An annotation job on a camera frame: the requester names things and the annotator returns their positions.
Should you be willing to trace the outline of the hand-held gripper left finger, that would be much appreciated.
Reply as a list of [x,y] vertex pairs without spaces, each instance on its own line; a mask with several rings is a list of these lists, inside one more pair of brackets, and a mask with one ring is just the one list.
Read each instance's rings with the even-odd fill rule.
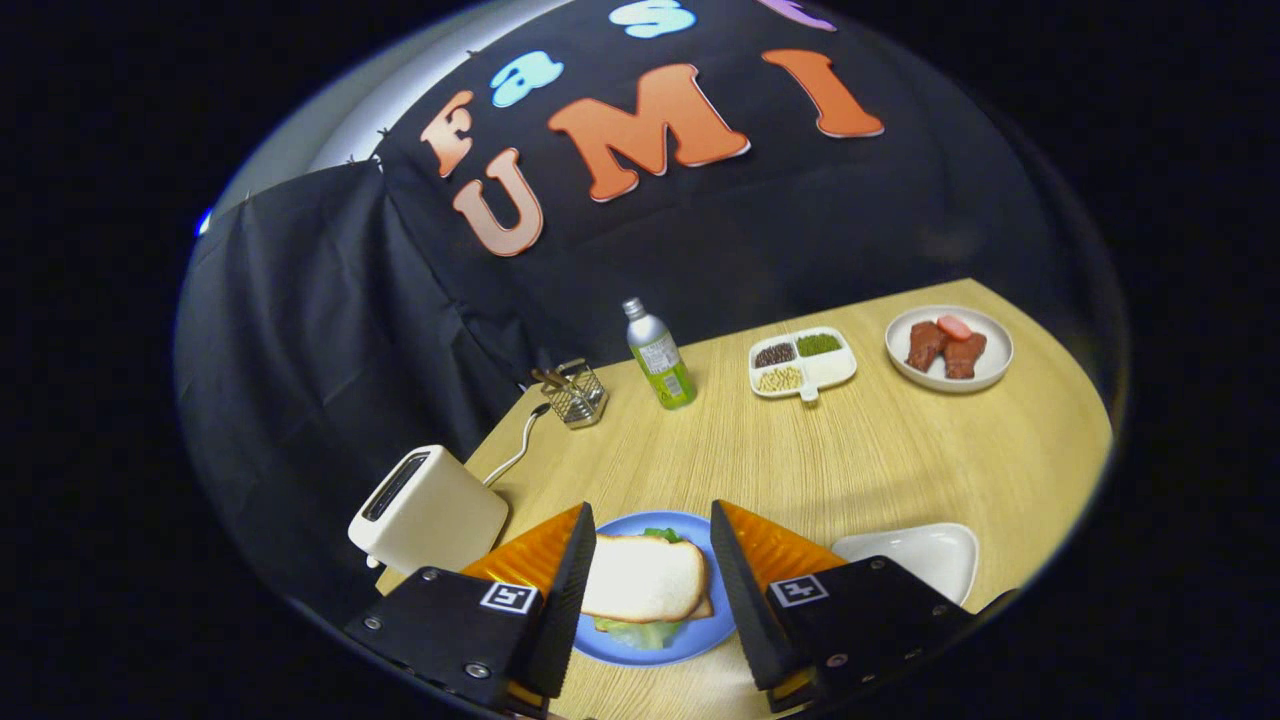
[[547,719],[561,694],[596,544],[575,505],[461,571],[425,566],[346,639],[466,717]]

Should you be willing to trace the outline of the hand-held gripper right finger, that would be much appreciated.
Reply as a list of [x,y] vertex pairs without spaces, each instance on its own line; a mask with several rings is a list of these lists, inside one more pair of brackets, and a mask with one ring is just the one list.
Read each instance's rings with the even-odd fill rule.
[[840,557],[736,503],[710,541],[755,687],[774,712],[831,714],[902,680],[1001,614],[978,612],[887,553]]

